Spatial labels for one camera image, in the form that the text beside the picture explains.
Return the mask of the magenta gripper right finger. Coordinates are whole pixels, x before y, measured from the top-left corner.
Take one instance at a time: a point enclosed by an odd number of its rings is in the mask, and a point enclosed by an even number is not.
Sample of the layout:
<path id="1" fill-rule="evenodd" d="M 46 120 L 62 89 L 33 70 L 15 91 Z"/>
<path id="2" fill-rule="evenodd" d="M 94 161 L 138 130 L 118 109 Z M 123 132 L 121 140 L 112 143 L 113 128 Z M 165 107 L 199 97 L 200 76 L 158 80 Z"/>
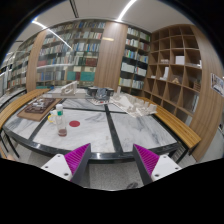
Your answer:
<path id="1" fill-rule="evenodd" d="M 168 155 L 159 156 L 137 144 L 133 145 L 132 153 L 144 185 L 181 170 Z"/>

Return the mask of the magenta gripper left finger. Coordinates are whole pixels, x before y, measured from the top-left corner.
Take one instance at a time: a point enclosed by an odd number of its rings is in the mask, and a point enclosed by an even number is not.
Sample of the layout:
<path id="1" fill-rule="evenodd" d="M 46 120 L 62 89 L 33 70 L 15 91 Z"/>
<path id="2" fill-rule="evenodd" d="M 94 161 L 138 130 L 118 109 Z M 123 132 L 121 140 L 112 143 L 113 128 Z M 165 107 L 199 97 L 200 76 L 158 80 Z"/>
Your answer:
<path id="1" fill-rule="evenodd" d="M 42 169 L 72 183 L 79 184 L 91 157 L 91 144 L 85 144 L 66 155 L 56 154 Z"/>

